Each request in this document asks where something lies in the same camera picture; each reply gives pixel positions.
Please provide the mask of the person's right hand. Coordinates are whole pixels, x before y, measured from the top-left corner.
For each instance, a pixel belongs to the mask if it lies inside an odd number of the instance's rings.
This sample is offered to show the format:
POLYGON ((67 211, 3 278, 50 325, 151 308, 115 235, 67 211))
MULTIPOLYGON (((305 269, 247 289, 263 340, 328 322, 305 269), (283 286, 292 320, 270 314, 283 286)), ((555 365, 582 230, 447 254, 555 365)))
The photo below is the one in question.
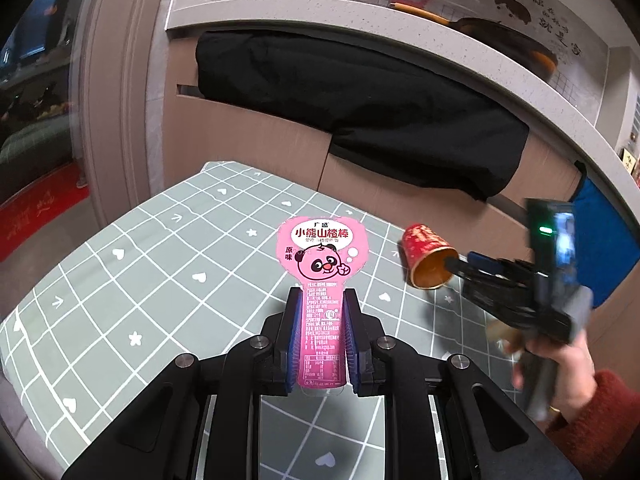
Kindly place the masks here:
POLYGON ((525 341, 522 332, 513 328, 503 334, 502 340, 502 350, 508 356, 527 350, 556 364, 552 399, 537 414, 536 422, 548 422, 555 415, 572 422, 593 399, 598 384, 584 328, 570 344, 558 344, 546 336, 525 341))

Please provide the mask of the red fuzzy sleeve forearm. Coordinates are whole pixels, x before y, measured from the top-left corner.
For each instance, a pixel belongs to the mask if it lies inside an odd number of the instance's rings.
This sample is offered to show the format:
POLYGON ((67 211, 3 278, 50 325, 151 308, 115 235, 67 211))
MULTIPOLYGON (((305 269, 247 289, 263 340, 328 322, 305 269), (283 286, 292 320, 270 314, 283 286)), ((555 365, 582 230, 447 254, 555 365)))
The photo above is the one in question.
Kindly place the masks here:
POLYGON ((610 370, 577 418, 557 417, 547 437, 585 479, 640 480, 639 393, 610 370))

